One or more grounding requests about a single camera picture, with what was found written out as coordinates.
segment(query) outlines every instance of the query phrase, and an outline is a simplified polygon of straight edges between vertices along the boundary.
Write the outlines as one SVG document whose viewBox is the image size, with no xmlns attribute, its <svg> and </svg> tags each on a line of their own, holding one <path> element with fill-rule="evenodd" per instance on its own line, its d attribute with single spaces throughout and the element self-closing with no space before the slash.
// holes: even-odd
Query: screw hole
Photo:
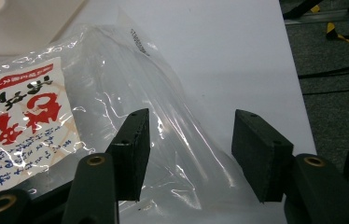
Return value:
<svg viewBox="0 0 349 224">
<path fill-rule="evenodd" d="M 319 159 L 317 157 L 306 157 L 303 160 L 312 166 L 323 167 L 326 165 L 324 163 L 324 161 L 322 161 L 321 159 Z"/>
<path fill-rule="evenodd" d="M 99 165 L 105 162 L 105 157 L 95 156 L 87 160 L 88 165 Z"/>
<path fill-rule="evenodd" d="M 0 196 L 0 213 L 6 211 L 17 201 L 17 197 L 13 194 L 5 194 Z"/>
</svg>

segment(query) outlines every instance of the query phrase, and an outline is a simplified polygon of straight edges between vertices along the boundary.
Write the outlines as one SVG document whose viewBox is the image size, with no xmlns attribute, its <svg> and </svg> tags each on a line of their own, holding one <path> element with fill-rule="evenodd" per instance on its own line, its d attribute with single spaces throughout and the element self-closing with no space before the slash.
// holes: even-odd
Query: gray carpet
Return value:
<svg viewBox="0 0 349 224">
<path fill-rule="evenodd" d="M 281 0 L 283 12 L 302 0 Z M 345 9 L 349 0 L 327 0 L 321 11 Z M 349 21 L 335 22 L 336 31 L 349 35 Z M 326 23 L 288 25 L 286 27 L 299 75 L 349 66 L 349 43 L 326 40 Z M 302 79 L 303 93 L 349 89 L 349 76 Z M 332 161 L 342 172 L 349 149 L 349 92 L 304 96 L 318 155 Z"/>
</svg>

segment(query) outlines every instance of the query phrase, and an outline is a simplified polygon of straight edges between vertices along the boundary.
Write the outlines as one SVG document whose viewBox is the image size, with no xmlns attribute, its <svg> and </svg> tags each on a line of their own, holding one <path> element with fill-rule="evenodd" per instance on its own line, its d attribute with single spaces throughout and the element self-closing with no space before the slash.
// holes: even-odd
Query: printed label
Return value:
<svg viewBox="0 0 349 224">
<path fill-rule="evenodd" d="M 0 76 L 0 190 L 80 146 L 60 58 Z"/>
<path fill-rule="evenodd" d="M 134 31 L 134 29 L 131 29 L 131 35 L 133 37 L 134 44 L 136 45 L 136 47 L 139 48 L 140 52 L 144 53 L 146 56 L 149 56 L 149 54 L 142 45 L 142 41 L 140 41 L 139 36 Z"/>
</svg>

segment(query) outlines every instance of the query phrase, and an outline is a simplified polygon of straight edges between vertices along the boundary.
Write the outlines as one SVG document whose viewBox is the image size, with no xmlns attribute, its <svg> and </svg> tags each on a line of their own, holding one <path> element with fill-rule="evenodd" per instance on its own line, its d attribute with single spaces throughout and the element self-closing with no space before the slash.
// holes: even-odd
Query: plastic wrapper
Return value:
<svg viewBox="0 0 349 224">
<path fill-rule="evenodd" d="M 207 218 L 212 211 L 206 208 L 233 187 L 233 178 L 188 111 L 158 48 L 136 27 L 83 26 L 65 40 L 1 63 L 0 76 L 58 59 L 82 144 L 16 188 L 35 198 L 72 180 L 80 158 L 104 152 L 128 114 L 149 108 L 151 152 L 141 201 L 121 202 L 121 220 Z"/>
</svg>

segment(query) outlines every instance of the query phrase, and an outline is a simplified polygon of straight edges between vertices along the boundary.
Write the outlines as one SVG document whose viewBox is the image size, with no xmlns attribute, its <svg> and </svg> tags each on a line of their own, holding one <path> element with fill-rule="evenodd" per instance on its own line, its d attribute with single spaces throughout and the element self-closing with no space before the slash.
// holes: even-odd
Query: white table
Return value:
<svg viewBox="0 0 349 224">
<path fill-rule="evenodd" d="M 81 22 L 115 23 L 119 7 L 158 46 L 190 111 L 228 155 L 235 109 L 265 118 L 294 144 L 295 155 L 315 154 L 278 1 L 87 0 L 62 37 Z M 244 210 L 234 211 L 232 203 Z M 220 209 L 212 223 L 286 220 L 282 204 L 260 204 L 250 188 L 224 198 Z"/>
</svg>

